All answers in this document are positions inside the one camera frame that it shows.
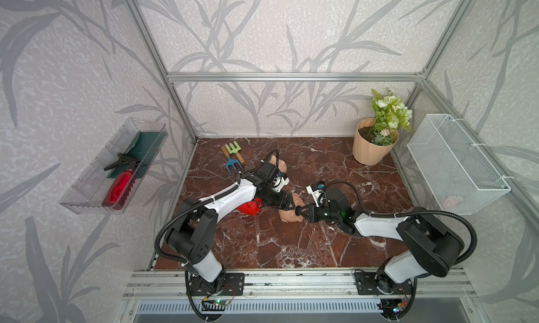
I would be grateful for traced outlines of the red piggy bank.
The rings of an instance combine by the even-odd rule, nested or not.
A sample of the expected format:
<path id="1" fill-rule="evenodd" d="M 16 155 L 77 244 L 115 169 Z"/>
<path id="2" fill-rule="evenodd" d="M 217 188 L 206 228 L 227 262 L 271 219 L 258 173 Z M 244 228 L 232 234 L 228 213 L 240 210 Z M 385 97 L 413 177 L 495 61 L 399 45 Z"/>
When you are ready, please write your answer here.
<path id="1" fill-rule="evenodd" d="M 262 200 L 260 198 L 255 198 L 251 202 L 246 202 L 238 206 L 237 211 L 241 214 L 246 214 L 249 216 L 255 216 L 263 208 Z"/>

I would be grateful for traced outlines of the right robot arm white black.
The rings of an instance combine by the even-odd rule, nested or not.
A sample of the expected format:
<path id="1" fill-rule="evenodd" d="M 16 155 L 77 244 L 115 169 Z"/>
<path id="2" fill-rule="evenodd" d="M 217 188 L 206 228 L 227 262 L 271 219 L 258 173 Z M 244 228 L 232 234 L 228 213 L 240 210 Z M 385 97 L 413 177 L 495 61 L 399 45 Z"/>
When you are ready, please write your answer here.
<path id="1" fill-rule="evenodd" d="M 406 251 L 385 261 L 375 272 L 356 271 L 355 282 L 360 295 L 394 295 L 411 293 L 414 279 L 420 276 L 444 278 L 450 269 L 465 260 L 476 246 L 464 241 L 442 217 L 460 221 L 450 212 L 416 207 L 403 214 L 377 214 L 353 210 L 338 189 L 316 191 L 315 203 L 295 207 L 295 213 L 310 223 L 334 223 L 342 232 L 357 237 L 384 237 L 405 244 Z"/>

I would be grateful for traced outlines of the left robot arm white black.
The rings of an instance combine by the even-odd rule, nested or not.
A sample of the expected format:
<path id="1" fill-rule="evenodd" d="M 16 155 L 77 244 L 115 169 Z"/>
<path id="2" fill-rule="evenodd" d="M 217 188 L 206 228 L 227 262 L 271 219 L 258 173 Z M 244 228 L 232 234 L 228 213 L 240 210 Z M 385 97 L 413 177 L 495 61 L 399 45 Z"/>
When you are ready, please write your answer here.
<path id="1" fill-rule="evenodd" d="M 295 208 L 293 196 L 283 191 L 289 183 L 285 163 L 272 155 L 254 170 L 238 173 L 229 187 L 207 198 L 188 198 L 180 213 L 159 231 L 156 253 L 178 261 L 187 272 L 187 290 L 211 295 L 226 287 L 226 272 L 213 253 L 219 221 L 233 212 L 254 215 L 264 207 Z"/>

